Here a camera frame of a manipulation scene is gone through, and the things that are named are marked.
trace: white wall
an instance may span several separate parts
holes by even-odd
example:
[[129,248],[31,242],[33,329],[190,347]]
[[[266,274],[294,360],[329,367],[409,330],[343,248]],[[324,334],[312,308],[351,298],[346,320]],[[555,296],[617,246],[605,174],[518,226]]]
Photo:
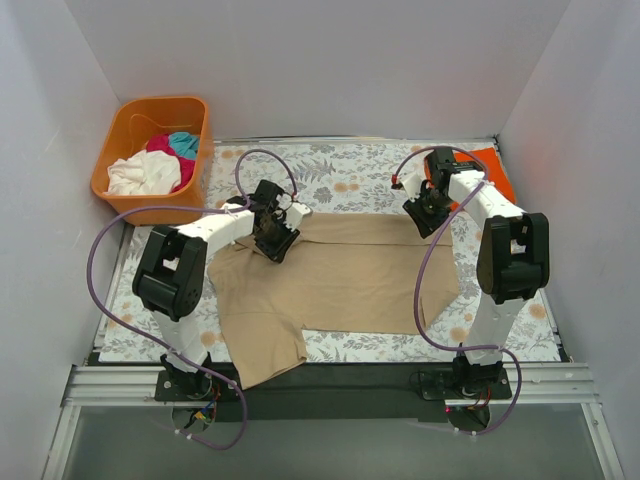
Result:
[[214,136],[499,133],[568,0],[66,0],[120,100]]
[[89,178],[118,101],[63,0],[0,0],[0,65],[0,478],[33,479],[99,320],[84,268],[112,213]]
[[627,478],[640,478],[640,2],[573,0],[500,141],[551,224],[549,295],[587,361]]

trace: teal cloth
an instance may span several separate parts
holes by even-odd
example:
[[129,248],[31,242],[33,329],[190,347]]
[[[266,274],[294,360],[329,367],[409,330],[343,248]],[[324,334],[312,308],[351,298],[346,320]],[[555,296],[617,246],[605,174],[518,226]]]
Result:
[[169,146],[179,157],[195,160],[200,139],[187,132],[176,132],[169,135]]

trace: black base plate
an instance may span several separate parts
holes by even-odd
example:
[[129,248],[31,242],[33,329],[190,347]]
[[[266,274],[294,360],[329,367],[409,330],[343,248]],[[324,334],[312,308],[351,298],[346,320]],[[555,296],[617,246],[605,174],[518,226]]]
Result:
[[[232,363],[212,368],[238,379]],[[444,400],[463,398],[453,389],[451,375],[450,363],[305,364],[244,393],[252,420],[413,418],[444,423]],[[196,402],[173,385],[165,388],[168,381],[166,372],[160,372],[156,401]],[[224,383],[216,385],[221,392],[216,421],[240,421],[235,391]],[[508,382],[498,382],[491,390],[492,398],[511,397]]]
[[[422,397],[425,400],[455,400],[475,398],[479,392],[466,392],[465,397],[459,388],[454,386],[453,372],[450,364],[440,368],[428,370],[420,369],[415,373],[414,381],[419,385]],[[495,400],[508,400],[511,398],[511,387],[504,368],[500,371],[498,381],[488,385],[491,388],[491,398]]]

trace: patterned mat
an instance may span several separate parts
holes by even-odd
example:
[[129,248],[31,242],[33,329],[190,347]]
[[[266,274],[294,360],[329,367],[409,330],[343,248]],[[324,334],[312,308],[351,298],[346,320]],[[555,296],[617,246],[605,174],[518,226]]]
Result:
[[[456,143],[466,149],[480,149],[489,143]],[[265,144],[217,146],[207,206],[220,206],[236,195],[233,168],[238,156],[250,148],[264,148],[282,156],[291,166],[300,191],[300,201],[314,211],[339,213],[402,213],[402,193],[389,188],[391,172],[413,149],[425,145],[411,143],[363,144]],[[416,159],[407,171],[421,168]],[[289,182],[279,163],[256,154],[245,160],[242,184],[252,191],[266,178],[287,189]],[[151,314],[131,292],[133,276],[149,235],[150,227],[135,229],[115,295],[113,311],[126,322],[155,335],[159,329]],[[475,266],[480,246],[480,230],[463,213],[452,223],[454,256],[460,280],[459,297],[434,320],[428,333],[437,342],[457,345],[463,341],[480,300]],[[230,361],[220,333],[216,298],[206,280],[202,300],[196,309],[201,341],[214,362]],[[424,362],[450,361],[453,354],[429,346],[419,335],[304,331],[311,362]],[[529,301],[513,325],[507,347],[523,361],[558,361],[560,357],[551,324],[538,293]],[[151,341],[108,324],[100,360],[105,362],[157,362],[164,353]]]

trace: white cloth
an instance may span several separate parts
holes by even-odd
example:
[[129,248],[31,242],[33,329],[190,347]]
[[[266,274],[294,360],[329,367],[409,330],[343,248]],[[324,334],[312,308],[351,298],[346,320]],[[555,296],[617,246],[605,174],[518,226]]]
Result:
[[107,195],[166,195],[180,185],[180,162],[162,151],[140,150],[107,168]]

